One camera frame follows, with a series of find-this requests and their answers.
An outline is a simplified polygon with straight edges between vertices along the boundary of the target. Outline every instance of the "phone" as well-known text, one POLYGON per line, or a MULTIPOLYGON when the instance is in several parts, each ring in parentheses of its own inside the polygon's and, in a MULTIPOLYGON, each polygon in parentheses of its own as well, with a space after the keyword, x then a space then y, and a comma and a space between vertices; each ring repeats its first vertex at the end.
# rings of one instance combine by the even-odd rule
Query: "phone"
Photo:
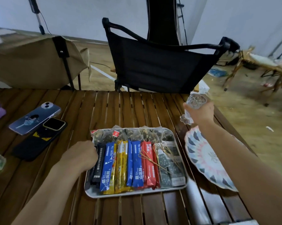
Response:
POLYGON ((67 127, 67 122, 50 118, 35 132, 13 148, 12 155, 25 161, 33 161, 67 127))
POLYGON ((27 115, 9 125, 14 132, 24 135, 34 130, 48 118, 58 115, 61 108, 51 102, 45 102, 27 115))

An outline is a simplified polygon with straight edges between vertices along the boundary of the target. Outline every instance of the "cable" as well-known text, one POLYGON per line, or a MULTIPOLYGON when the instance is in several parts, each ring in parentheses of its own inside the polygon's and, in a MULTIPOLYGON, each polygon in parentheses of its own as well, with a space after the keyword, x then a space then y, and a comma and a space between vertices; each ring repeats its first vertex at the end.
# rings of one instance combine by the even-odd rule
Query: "cable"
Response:
POLYGON ((45 25, 46 25, 46 28, 47 28, 47 30, 48 30, 48 27, 47 27, 47 24, 46 24, 46 21, 45 21, 44 17, 43 17, 43 20, 44 20, 45 25))
POLYGON ((108 67, 108 68, 111 69, 111 67, 109 67, 109 66, 107 66, 107 65, 105 65, 105 64, 101 64, 101 63, 97 63, 97 62, 92 62, 92 61, 90 61, 90 62, 91 62, 91 63, 94 63, 94 64, 104 65, 104 66, 106 66, 106 67, 108 67))
POLYGON ((187 35, 186 35, 186 29, 185 29, 185 22, 184 22, 184 16, 183 16, 183 11, 182 11, 182 7, 180 6, 181 8, 181 14, 182 14, 182 19, 183 19, 183 26, 184 26, 184 31, 185 31, 185 39, 186 39, 186 45, 188 45, 188 42, 187 42, 187 35))

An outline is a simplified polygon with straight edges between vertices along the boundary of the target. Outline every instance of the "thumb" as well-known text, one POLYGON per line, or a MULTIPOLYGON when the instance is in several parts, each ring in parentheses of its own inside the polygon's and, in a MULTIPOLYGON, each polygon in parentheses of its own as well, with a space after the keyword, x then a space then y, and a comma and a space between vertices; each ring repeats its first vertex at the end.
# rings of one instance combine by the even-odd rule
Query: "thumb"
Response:
POLYGON ((183 103, 183 106, 184 106, 185 110, 187 110, 189 113, 192 113, 193 108, 191 108, 187 103, 183 103))

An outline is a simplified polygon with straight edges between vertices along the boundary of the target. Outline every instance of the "hand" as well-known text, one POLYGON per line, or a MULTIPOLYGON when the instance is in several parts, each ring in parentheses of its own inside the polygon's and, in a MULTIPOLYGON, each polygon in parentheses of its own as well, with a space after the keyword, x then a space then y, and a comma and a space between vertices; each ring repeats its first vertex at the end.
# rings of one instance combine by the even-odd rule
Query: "hand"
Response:
POLYGON ((92 141, 79 141, 62 155, 59 163, 80 173, 91 169, 98 160, 98 154, 92 141))
POLYGON ((200 125, 203 125, 205 122, 214 122, 214 104, 211 101, 208 101, 206 104, 201 106, 199 109, 193 109, 188 104, 183 103, 185 110, 187 110, 192 117, 193 121, 200 125))

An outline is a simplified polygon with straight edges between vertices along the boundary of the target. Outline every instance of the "wooden slatted table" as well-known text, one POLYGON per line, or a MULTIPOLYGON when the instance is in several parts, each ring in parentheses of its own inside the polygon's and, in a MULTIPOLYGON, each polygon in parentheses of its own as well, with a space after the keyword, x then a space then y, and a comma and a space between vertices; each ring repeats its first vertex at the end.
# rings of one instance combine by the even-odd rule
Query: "wooden slatted table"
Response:
MULTIPOLYGON (((180 122, 188 95, 116 91, 0 89, 7 114, 0 119, 0 153, 7 159, 0 174, 0 225, 9 225, 38 190, 51 167, 77 141, 90 139, 89 130, 163 126, 176 134, 190 181, 187 188, 165 193, 92 199, 84 190, 83 173, 69 195, 60 225, 81 224, 216 224, 251 219, 237 193, 218 188, 198 172, 187 158, 184 136, 190 126, 180 122), (58 118, 67 128, 33 162, 11 155, 26 136, 8 125, 44 102, 61 107, 58 118)), ((215 108, 215 122, 249 146, 215 108)))

